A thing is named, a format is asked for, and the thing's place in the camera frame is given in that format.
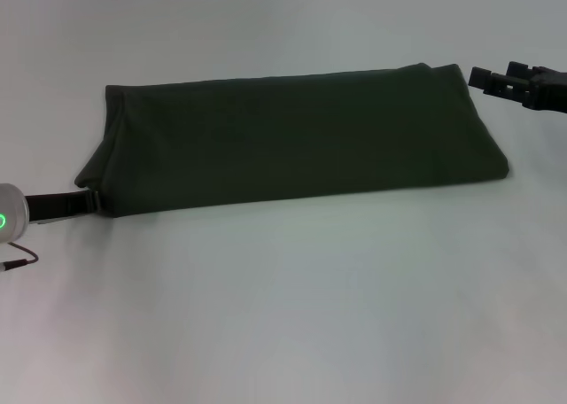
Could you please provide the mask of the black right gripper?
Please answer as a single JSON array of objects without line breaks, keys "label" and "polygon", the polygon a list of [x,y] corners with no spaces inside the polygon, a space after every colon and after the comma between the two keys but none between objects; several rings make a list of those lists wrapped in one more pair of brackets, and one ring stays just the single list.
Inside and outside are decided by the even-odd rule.
[{"label": "black right gripper", "polygon": [[493,97],[525,97],[523,107],[567,114],[567,72],[510,61],[505,74],[473,67],[468,85]]}]

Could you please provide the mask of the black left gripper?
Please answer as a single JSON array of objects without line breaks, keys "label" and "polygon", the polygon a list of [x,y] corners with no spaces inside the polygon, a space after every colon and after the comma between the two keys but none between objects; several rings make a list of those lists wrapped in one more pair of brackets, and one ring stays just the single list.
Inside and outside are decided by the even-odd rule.
[{"label": "black left gripper", "polygon": [[99,193],[93,190],[32,195],[25,199],[30,224],[45,225],[105,211]]}]

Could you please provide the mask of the dark green printed shirt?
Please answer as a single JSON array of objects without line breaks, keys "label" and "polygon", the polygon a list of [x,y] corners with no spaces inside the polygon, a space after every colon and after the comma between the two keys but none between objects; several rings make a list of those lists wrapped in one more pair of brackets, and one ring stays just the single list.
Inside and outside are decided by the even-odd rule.
[{"label": "dark green printed shirt", "polygon": [[105,89],[77,175],[112,217],[504,179],[458,66]]}]

